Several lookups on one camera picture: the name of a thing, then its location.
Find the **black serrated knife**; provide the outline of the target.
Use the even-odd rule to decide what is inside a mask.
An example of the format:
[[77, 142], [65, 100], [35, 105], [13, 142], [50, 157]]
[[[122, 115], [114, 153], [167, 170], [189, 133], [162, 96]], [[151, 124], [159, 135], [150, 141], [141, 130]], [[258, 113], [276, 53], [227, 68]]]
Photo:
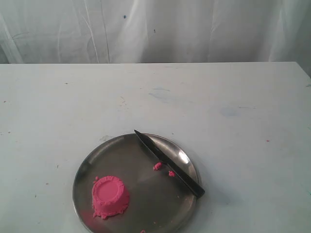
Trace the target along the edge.
[[181, 169], [160, 148], [158, 148], [149, 136], [137, 130], [134, 130], [134, 132], [139, 140], [159, 159], [159, 161], [170, 167], [172, 171], [180, 178], [180, 180], [197, 198], [201, 198], [205, 194], [205, 190], [203, 189], [203, 187], [193, 178], [191, 178], [183, 169]]

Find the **pink putty mound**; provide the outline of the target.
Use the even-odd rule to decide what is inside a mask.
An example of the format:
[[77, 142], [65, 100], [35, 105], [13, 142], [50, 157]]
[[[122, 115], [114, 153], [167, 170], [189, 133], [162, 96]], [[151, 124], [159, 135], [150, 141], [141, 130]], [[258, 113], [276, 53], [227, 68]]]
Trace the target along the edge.
[[129, 191], [116, 176], [95, 177], [91, 194], [94, 217], [107, 219], [123, 214], [129, 206]]

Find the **pink crumb left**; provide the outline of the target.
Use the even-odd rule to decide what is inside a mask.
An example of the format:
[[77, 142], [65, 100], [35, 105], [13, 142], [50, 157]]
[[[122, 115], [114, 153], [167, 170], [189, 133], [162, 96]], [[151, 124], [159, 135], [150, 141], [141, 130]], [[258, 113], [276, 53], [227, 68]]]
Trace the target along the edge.
[[158, 162], [156, 163], [154, 166], [153, 166], [153, 170], [160, 170], [162, 167], [162, 163], [161, 162]]

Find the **round steel plate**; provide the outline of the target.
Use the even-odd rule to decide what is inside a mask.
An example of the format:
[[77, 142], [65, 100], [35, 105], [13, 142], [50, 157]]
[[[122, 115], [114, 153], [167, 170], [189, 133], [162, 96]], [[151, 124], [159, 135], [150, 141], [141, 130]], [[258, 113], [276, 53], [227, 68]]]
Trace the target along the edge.
[[[178, 177], [163, 166], [154, 171], [154, 156], [134, 133], [105, 140], [77, 170], [73, 205], [79, 220], [91, 233], [175, 233], [187, 224], [197, 198]], [[123, 214], [106, 220], [93, 216], [91, 190], [96, 178], [120, 178], [130, 194]]]

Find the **white backdrop curtain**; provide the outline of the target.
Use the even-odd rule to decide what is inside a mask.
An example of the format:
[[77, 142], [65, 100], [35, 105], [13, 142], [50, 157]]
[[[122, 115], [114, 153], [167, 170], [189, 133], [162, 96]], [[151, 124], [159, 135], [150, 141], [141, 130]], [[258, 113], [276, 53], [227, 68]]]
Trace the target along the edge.
[[311, 64], [308, 0], [3, 0], [9, 63]]

